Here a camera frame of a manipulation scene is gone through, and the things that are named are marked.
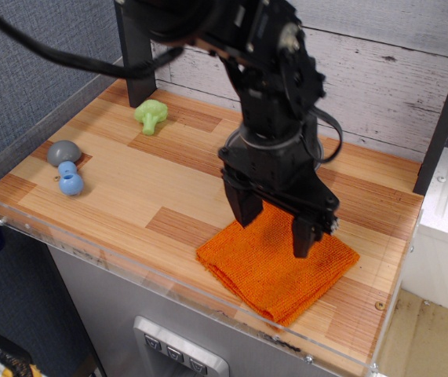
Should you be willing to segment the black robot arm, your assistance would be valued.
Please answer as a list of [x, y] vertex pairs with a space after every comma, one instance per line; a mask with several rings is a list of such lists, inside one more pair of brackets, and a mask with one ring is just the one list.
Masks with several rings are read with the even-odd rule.
[[324, 76], [286, 1], [127, 1], [124, 14], [152, 41], [219, 57], [237, 93], [242, 123], [218, 156], [236, 221], [247, 226], [270, 203], [293, 218], [293, 253], [308, 255], [337, 227], [338, 198], [321, 182], [318, 124], [339, 122], [317, 107]]

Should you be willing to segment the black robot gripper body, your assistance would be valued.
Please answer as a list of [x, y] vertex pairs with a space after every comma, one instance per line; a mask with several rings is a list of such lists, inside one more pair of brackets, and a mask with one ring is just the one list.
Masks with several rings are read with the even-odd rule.
[[335, 215], [339, 200], [314, 169], [307, 142], [315, 144], [316, 139], [298, 131], [281, 141], [253, 140], [235, 130], [218, 152], [224, 163], [222, 177], [251, 181], [264, 201], [294, 217], [312, 218], [322, 233], [331, 234], [339, 225]]

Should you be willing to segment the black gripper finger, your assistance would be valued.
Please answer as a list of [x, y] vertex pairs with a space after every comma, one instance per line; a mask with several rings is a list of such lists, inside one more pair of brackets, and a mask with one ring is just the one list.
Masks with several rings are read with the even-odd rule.
[[314, 219], [296, 216], [292, 222], [293, 255], [306, 258], [312, 246], [322, 239], [322, 227]]
[[243, 227], [250, 225], [262, 212], [263, 198], [252, 182], [223, 176], [224, 191], [235, 220]]

